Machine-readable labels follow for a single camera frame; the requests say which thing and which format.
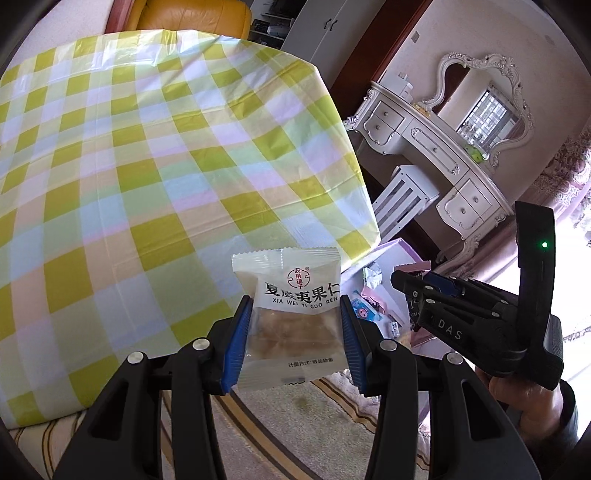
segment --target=red circular logo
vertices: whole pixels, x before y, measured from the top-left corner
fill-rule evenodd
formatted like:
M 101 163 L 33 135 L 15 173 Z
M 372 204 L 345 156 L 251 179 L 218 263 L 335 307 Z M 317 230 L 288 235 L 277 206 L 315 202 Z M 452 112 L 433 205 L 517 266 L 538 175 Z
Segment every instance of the red circular logo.
M 294 268 L 287 274 L 287 283 L 294 288 L 304 288 L 310 283 L 310 273 L 303 268 Z

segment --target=hand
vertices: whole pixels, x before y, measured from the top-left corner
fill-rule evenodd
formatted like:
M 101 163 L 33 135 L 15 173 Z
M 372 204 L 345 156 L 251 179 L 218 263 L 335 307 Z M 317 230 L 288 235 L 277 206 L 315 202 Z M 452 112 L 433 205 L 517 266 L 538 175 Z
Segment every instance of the hand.
M 518 375 L 490 377 L 478 367 L 476 375 L 488 387 L 495 400 L 523 412 L 518 430 L 526 445 L 534 446 L 560 428 L 563 407 L 560 385 L 554 390 L 546 390 Z

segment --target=checkered tablecloth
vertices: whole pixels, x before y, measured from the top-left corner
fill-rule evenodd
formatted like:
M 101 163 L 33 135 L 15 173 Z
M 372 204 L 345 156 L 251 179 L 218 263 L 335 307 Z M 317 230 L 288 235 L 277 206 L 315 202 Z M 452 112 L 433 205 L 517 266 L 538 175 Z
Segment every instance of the checkered tablecloth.
M 0 415 L 92 403 L 230 316 L 231 255 L 379 232 L 317 70 L 197 31 L 89 37 L 0 80 Z

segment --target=metal pin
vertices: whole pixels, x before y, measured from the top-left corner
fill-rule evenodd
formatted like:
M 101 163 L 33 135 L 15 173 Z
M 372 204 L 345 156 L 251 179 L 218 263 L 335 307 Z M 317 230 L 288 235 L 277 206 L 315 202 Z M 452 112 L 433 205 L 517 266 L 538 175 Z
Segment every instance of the metal pin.
M 379 347 L 387 352 L 393 352 L 398 348 L 398 344 L 394 340 L 385 339 L 379 343 Z
M 144 359 L 144 354 L 142 352 L 133 352 L 127 356 L 127 361 L 132 364 L 138 364 Z
M 447 354 L 447 361 L 452 365 L 461 365 L 464 363 L 464 358 L 459 353 L 452 352 Z
M 206 338 L 198 338 L 193 342 L 193 348 L 195 350 L 205 350 L 209 347 L 209 340 Z

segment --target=mirror frame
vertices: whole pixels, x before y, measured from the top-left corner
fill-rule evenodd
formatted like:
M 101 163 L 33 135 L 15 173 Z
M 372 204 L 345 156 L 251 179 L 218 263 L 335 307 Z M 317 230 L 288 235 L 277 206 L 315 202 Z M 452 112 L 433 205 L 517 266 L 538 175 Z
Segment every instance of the mirror frame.
M 499 155 L 503 150 L 525 145 L 534 135 L 534 120 L 530 112 L 530 107 L 525 100 L 523 100 L 523 94 L 521 92 L 521 76 L 517 71 L 513 58 L 505 57 L 500 53 L 489 53 L 482 59 L 475 59 L 463 53 L 449 53 L 439 61 L 439 66 L 437 67 L 436 95 L 433 98 L 417 102 L 417 104 L 427 112 L 431 112 L 436 105 L 439 105 L 443 101 L 445 94 L 445 71 L 447 70 L 447 67 L 453 63 L 461 63 L 464 67 L 470 67 L 477 70 L 497 69 L 511 82 L 511 90 L 513 92 L 512 101 L 521 119 L 525 122 L 525 129 L 520 137 L 514 138 L 513 140 L 501 140 L 494 145 L 489 154 L 488 160 L 481 164 L 493 174 L 499 166 Z

